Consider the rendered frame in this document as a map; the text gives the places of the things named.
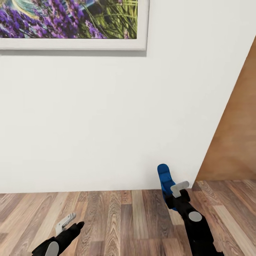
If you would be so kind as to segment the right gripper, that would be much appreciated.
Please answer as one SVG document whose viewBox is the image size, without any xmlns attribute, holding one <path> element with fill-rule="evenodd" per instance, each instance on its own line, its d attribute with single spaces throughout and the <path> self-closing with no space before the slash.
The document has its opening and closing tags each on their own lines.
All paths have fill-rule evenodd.
<svg viewBox="0 0 256 256">
<path fill-rule="evenodd" d="M 190 203 L 191 199 L 189 197 L 188 191 L 183 189 L 180 191 L 180 193 L 180 197 L 175 197 L 173 194 L 167 196 L 167 194 L 163 191 L 164 198 L 169 209 L 176 208 L 178 211 L 180 204 L 184 202 Z"/>
</svg>

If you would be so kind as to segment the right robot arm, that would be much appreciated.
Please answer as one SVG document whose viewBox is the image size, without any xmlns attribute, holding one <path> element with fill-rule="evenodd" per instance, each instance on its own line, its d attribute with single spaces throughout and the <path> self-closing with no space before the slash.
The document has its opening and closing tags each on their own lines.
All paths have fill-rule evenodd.
<svg viewBox="0 0 256 256">
<path fill-rule="evenodd" d="M 185 190 L 189 185 L 188 181 L 178 183 L 171 186 L 173 194 L 167 196 L 164 191 L 163 194 L 168 208 L 176 208 L 184 220 L 192 256 L 225 256 L 223 251 L 216 250 L 205 216 L 190 205 L 191 199 Z"/>
</svg>

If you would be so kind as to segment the sandal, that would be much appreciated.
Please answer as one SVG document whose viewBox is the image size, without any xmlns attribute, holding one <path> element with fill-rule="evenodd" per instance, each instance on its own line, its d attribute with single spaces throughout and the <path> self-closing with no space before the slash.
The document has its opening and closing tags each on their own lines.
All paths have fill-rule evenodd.
<svg viewBox="0 0 256 256">
<path fill-rule="evenodd" d="M 161 182 L 162 195 L 165 201 L 163 191 L 167 194 L 167 196 L 173 194 L 173 191 L 171 190 L 171 186 L 176 185 L 176 183 L 172 180 L 170 169 L 167 164 L 159 165 L 158 173 L 159 173 L 160 182 Z M 172 210 L 177 211 L 176 208 L 172 208 Z"/>
</svg>

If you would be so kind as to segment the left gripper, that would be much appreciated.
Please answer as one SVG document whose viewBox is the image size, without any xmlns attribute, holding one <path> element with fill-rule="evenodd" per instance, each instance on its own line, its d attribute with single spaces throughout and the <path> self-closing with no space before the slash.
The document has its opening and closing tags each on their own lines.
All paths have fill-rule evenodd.
<svg viewBox="0 0 256 256">
<path fill-rule="evenodd" d="M 69 246 L 69 244 L 80 234 L 81 229 L 84 226 L 84 222 L 79 222 L 78 224 L 74 223 L 71 225 L 66 231 L 62 232 L 58 236 L 63 236 L 65 239 L 65 248 Z M 63 251 L 64 251 L 63 250 Z"/>
</svg>

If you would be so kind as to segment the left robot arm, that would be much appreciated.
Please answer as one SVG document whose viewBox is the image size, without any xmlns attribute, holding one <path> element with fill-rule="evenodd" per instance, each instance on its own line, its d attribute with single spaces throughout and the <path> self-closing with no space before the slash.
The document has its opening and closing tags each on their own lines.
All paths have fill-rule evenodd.
<svg viewBox="0 0 256 256">
<path fill-rule="evenodd" d="M 31 256 L 59 256 L 62 251 L 64 251 L 69 244 L 80 234 L 81 229 L 84 226 L 84 222 L 74 223 L 68 229 L 65 227 L 75 219 L 76 214 L 73 212 L 68 214 L 64 219 L 62 219 L 56 226 L 56 235 L 59 236 L 55 238 L 54 236 L 50 239 L 44 241 L 37 248 L 32 251 Z"/>
</svg>

